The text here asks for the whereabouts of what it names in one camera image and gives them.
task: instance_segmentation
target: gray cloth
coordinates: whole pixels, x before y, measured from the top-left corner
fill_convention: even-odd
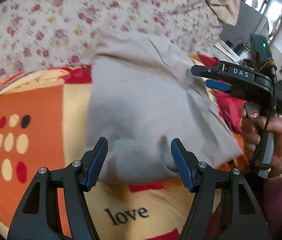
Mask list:
[[[165,37],[106,33],[92,59],[86,147],[107,138],[109,152],[99,180],[145,184],[177,177],[170,144],[180,138],[200,161],[217,167],[242,154],[191,75],[187,54]]]

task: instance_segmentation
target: silver bolt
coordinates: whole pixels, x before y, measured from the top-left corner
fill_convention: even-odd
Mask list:
[[[200,166],[201,168],[206,168],[208,165],[207,165],[206,162],[199,162],[199,166]]]
[[[72,166],[74,166],[74,167],[79,167],[81,165],[81,162],[80,161],[74,161],[73,163],[72,163]]]
[[[239,175],[239,174],[241,173],[240,170],[237,169],[237,168],[234,168],[234,169],[232,170],[232,172],[233,172],[235,175]]]
[[[39,173],[40,174],[44,174],[46,172],[47,172],[47,168],[46,167],[42,167],[42,168],[39,169]]]

